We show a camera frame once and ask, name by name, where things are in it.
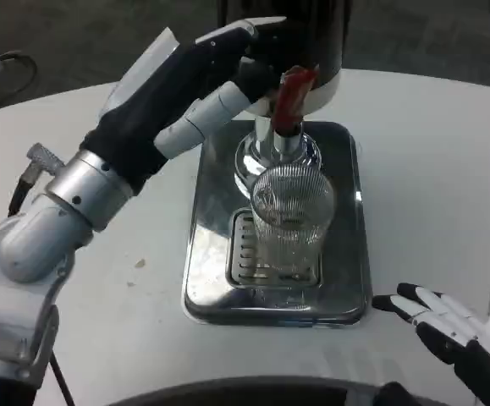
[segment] drip tray grate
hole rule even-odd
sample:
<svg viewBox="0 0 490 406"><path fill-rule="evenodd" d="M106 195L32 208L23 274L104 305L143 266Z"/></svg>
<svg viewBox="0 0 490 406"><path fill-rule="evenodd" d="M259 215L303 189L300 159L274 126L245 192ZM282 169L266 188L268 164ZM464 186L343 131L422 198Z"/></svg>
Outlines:
<svg viewBox="0 0 490 406"><path fill-rule="evenodd" d="M235 287L303 288L320 282L320 260L305 272L281 275L257 255L256 230L250 209L235 212L231 226L227 276Z"/></svg>

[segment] cable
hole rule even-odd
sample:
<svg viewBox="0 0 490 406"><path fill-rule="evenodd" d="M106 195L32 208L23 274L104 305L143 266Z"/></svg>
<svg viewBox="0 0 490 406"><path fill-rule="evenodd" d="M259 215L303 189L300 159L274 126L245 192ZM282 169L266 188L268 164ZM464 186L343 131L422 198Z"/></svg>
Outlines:
<svg viewBox="0 0 490 406"><path fill-rule="evenodd" d="M11 61L11 60L17 61L21 63L23 66L30 68L30 77L24 84L18 86L12 91L7 92L6 95L0 95L0 104L7 101L7 99L16 96L21 91L29 87L34 82L38 74L37 63L32 57L25 55L20 51L10 51L10 52L5 52L0 54L0 63L4 63L5 61Z"/></svg>
<svg viewBox="0 0 490 406"><path fill-rule="evenodd" d="M64 396L64 402L66 402L67 406L75 406L74 399L72 398L72 394L69 391L66 381L64 380L64 376L62 375L62 371L60 370L60 366L58 365L57 357L55 356L54 351L51 353L49 364L51 364L52 373L55 375L55 378L57 378L57 384Z"/></svg>
<svg viewBox="0 0 490 406"><path fill-rule="evenodd" d="M25 201L26 196L28 195L29 190L32 188L32 186L34 186L36 180L39 178L39 173L41 173L41 170L39 171L39 173L37 173L38 168L33 167L32 165L35 164L31 163L29 167L25 170L21 178L19 178L19 182L15 187L14 195L12 196L12 199L9 202L8 217L14 216L19 212L21 206L23 205L23 202ZM33 176L35 179L30 177L29 181L23 180L23 177L28 178L28 176L25 176L28 174ZM62 395L64 396L64 402L66 403L67 406L75 406L74 399L72 398L72 394L69 391L68 384L64 379L64 375L60 370L60 366L58 365L57 362L57 356L55 355L54 351L51 352L51 358L49 359L49 364L51 365L52 373L55 375L55 378L57 379L57 384L58 387L60 388L60 392L62 392Z"/></svg>

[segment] black cable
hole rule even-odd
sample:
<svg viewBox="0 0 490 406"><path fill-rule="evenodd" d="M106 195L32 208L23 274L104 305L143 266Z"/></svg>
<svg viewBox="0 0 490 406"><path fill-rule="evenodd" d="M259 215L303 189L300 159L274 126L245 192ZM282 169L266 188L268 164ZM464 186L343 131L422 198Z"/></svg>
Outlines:
<svg viewBox="0 0 490 406"><path fill-rule="evenodd" d="M24 84L18 86L12 91L7 92L6 95L0 95L0 104L7 101L7 99L9 99L10 97L16 96L21 91L29 87L34 82L38 74L38 65L32 57L25 55L20 51L5 52L3 54L0 54L0 63L4 63L5 61L10 60L17 61L25 67L30 67L30 77Z"/></svg>
<svg viewBox="0 0 490 406"><path fill-rule="evenodd" d="M23 179L19 179L17 182L17 186L15 186L14 194L11 197L11 201L8 206L8 217L15 216L19 213L23 202L25 201L26 196L30 189L32 189L33 184L29 184L25 182Z"/></svg>
<svg viewBox="0 0 490 406"><path fill-rule="evenodd" d="M25 182L22 178L19 179L19 182L15 187L14 195L12 196L11 201L9 202L8 217L14 216L19 212L32 186L34 186L34 184ZM57 384L58 387L60 388L60 392L62 392L62 395L64 396L64 402L66 403L67 406L75 406L74 399L72 398L72 394L69 391L68 384L64 379L64 375L60 370L60 366L58 365L57 362L57 356L55 355L54 351L51 352L51 358L49 359L49 364L51 365L52 373L55 375L55 378L57 379Z"/></svg>
<svg viewBox="0 0 490 406"><path fill-rule="evenodd" d="M64 401L67 406L75 406L74 399L72 398L72 394L69 391L68 385L64 380L64 376L62 375L62 371L60 370L60 366L58 366L57 357L55 356L54 351L51 354L51 359L49 360L49 364L51 364L52 373L57 378L57 384L60 387L60 391L64 396Z"/></svg>

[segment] black object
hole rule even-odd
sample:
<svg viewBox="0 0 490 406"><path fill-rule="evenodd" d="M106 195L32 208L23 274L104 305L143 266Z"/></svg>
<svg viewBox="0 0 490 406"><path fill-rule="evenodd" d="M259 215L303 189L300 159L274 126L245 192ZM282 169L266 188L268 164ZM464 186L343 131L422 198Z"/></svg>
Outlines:
<svg viewBox="0 0 490 406"><path fill-rule="evenodd" d="M0 406L31 406L36 389L17 381L0 379Z"/></svg>
<svg viewBox="0 0 490 406"><path fill-rule="evenodd" d="M80 148L107 162L138 195L167 161L153 145L156 135L228 80L251 41L237 29L178 46L128 101L103 115Z"/></svg>
<svg viewBox="0 0 490 406"><path fill-rule="evenodd" d="M21 80L19 85L10 83L17 82L15 75L11 74L13 73L11 68L18 65L29 71L26 80ZM36 61L20 51L0 54L0 68L2 69L2 72L0 72L0 106L5 105L14 96L30 87L38 75Z"/></svg>
<svg viewBox="0 0 490 406"><path fill-rule="evenodd" d="M442 406L442 403L413 398L401 385L376 387L335 379L307 376L250 376L203 381L164 388L111 406L344 406L359 394L360 404L371 406Z"/></svg>
<svg viewBox="0 0 490 406"><path fill-rule="evenodd" d="M429 309L429 306L416 294L418 285L400 283L397 293ZM372 299L372 306L379 310L396 313L403 320L412 322L411 317L395 306L392 295L379 295ZM437 358L445 364L453 365L455 374L480 399L485 406L490 406L490 353L481 346L477 339L470 340L464 347L452 337L439 331L434 326L420 322L416 333Z"/></svg>
<svg viewBox="0 0 490 406"><path fill-rule="evenodd" d="M372 307L382 311L390 311L398 315L404 321L409 321L411 316L397 307L392 301L392 294L377 294L372 298Z"/></svg>
<svg viewBox="0 0 490 406"><path fill-rule="evenodd" d="M58 365L57 357L54 352L51 353L49 364L51 365L52 373L55 375L55 378L57 380L60 392L62 392L62 395L64 396L64 402L66 402L67 406L75 406L74 399L72 398L72 394L69 391L66 380L64 380L64 375L60 370L60 365Z"/></svg>
<svg viewBox="0 0 490 406"><path fill-rule="evenodd" d="M482 403L490 406L490 353L477 340L466 345L465 353L454 363L454 370Z"/></svg>
<svg viewBox="0 0 490 406"><path fill-rule="evenodd" d="M319 65L314 89L340 70L351 6L351 0L218 0L217 22L223 26L251 17L287 17L282 31L260 28L262 41L251 46L249 55L272 65L278 75L295 65Z"/></svg>
<svg viewBox="0 0 490 406"><path fill-rule="evenodd" d="M15 191L11 197L11 201L9 202L8 217L15 216L17 213L19 213L19 210L21 209L21 206L23 205L23 202L25 201L28 192L30 191L30 189L32 189L33 186L34 184L29 184L23 179L19 179L17 185L15 186Z"/></svg>
<svg viewBox="0 0 490 406"><path fill-rule="evenodd" d="M380 388L372 406L421 406L416 398L408 393L398 382L390 382Z"/></svg>

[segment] stainless steel tray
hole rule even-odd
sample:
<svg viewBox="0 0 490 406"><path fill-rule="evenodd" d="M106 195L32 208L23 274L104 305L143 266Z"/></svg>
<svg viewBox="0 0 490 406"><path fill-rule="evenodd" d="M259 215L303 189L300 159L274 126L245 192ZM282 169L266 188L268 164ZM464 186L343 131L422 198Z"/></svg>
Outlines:
<svg viewBox="0 0 490 406"><path fill-rule="evenodd" d="M194 318L212 324L342 326L356 323L372 295L355 142L335 123L306 122L322 153L322 171L337 190L337 211L318 266L317 283L270 286L232 277L235 213L248 208L234 179L239 142L252 121L234 121L203 146L183 301Z"/></svg>

